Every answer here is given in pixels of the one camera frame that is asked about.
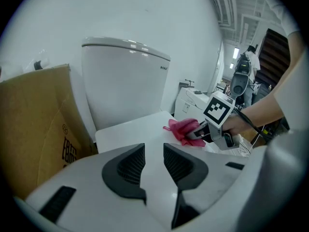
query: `toilet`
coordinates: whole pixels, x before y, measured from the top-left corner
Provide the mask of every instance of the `toilet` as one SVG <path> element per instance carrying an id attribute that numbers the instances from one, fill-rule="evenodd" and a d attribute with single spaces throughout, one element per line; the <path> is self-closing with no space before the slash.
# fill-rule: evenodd
<path id="1" fill-rule="evenodd" d="M 160 111 L 170 56 L 131 40 L 87 37 L 82 70 L 96 129 Z"/>

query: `person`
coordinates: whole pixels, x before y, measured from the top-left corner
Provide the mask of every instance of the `person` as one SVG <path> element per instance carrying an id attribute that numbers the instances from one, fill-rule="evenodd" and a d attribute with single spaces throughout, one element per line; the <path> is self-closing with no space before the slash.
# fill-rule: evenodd
<path id="1" fill-rule="evenodd" d="M 249 59 L 251 70 L 250 70 L 248 85 L 245 89 L 245 92 L 243 93 L 243 99 L 245 103 L 244 108 L 249 107 L 252 104 L 254 78 L 255 78 L 256 72 L 261 69 L 260 61 L 257 55 L 255 54 L 255 51 L 256 49 L 252 45 L 250 45 L 248 47 L 248 50 L 245 52 L 247 58 Z"/>
<path id="2" fill-rule="evenodd" d="M 271 10 L 281 20 L 281 26 L 284 29 L 288 39 L 291 61 L 289 68 L 285 71 L 278 84 L 272 89 L 272 91 L 257 103 L 242 110 L 242 112 L 257 127 L 269 124 L 283 117 L 283 112 L 276 102 L 274 93 L 280 88 L 284 80 L 288 78 L 306 47 L 298 24 L 294 21 L 292 15 L 283 3 L 279 0 L 266 0 L 266 2 Z M 224 131 L 230 131 L 232 135 L 236 135 L 251 128 L 248 123 L 244 122 L 237 115 L 231 115 L 222 127 Z"/>

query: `white shirt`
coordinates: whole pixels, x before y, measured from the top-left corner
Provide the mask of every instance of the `white shirt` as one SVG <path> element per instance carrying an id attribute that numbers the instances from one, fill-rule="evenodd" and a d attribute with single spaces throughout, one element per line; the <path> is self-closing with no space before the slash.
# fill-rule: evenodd
<path id="1" fill-rule="evenodd" d="M 255 55 L 253 52 L 246 52 L 246 56 L 248 57 L 250 61 L 250 65 L 251 65 L 251 72 L 250 72 L 249 79 L 253 82 L 254 81 L 253 69 L 257 69 L 257 71 L 261 69 L 260 61 L 257 55 Z"/>

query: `ceiling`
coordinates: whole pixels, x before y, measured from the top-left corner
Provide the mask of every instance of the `ceiling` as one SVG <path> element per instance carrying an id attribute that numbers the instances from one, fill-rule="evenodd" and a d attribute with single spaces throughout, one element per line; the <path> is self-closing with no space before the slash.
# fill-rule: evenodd
<path id="1" fill-rule="evenodd" d="M 212 0 L 223 41 L 239 48 L 255 43 L 260 24 L 281 27 L 265 0 Z"/>

